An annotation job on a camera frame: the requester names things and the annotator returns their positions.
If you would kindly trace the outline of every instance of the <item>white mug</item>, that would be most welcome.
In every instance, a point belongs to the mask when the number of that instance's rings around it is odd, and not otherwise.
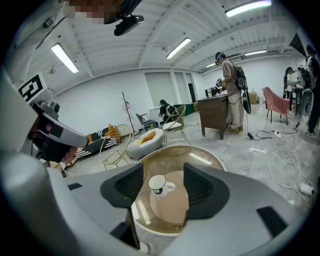
[[[167,182],[166,177],[162,174],[152,176],[149,179],[148,185],[158,197],[165,197],[168,192],[174,191],[176,188],[176,185],[172,182]]]

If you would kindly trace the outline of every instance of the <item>power strip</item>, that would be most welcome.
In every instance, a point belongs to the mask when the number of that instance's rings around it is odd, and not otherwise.
[[[306,195],[312,196],[315,192],[314,188],[312,186],[309,186],[307,184],[301,183],[300,185],[300,191]]]

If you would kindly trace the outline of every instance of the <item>white shirt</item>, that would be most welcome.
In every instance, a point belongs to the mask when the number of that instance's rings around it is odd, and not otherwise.
[[[287,92],[292,92],[292,89],[293,89],[293,81],[291,80],[291,75],[290,75],[290,74],[287,74],[287,75],[286,75],[286,82],[287,82],[286,91],[287,91]]]

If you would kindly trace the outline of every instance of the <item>wooden desk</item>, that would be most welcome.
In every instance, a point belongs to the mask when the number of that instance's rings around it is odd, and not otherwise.
[[[220,130],[220,139],[224,139],[224,132],[231,123],[228,120],[228,96],[216,95],[211,98],[198,100],[202,135],[206,135],[205,128]]]

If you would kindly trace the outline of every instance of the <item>white wall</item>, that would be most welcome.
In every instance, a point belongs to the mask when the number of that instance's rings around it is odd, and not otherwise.
[[[141,69],[110,74],[59,94],[56,97],[60,104],[59,121],[84,135],[104,129],[109,124],[129,125],[122,100],[123,91],[130,103],[133,121],[140,129],[135,113],[149,114],[149,109],[154,107],[145,73],[157,71],[164,72],[163,69]],[[194,84],[202,88],[201,75],[191,72],[191,76]]]
[[[146,73],[145,78],[154,107],[159,106],[159,101],[162,99],[168,103],[177,104],[169,72]]]
[[[243,68],[250,92],[253,89],[260,95],[263,87],[269,87],[277,95],[282,96],[286,68],[292,67],[293,70],[297,70],[297,63],[300,61],[300,58],[273,58],[244,62],[239,66]],[[297,73],[294,73],[293,77],[297,80]],[[221,68],[205,74],[203,83],[200,83],[202,87],[197,87],[198,94],[205,97],[205,89],[215,86],[218,78],[223,79]]]
[[[190,94],[190,92],[186,90],[186,86],[187,84],[184,83],[184,80],[182,78],[182,73],[174,73],[175,79],[176,79],[176,84],[178,86],[178,90],[180,93],[180,97],[181,97],[181,103],[182,104],[189,104],[189,98],[188,98],[188,94]]]

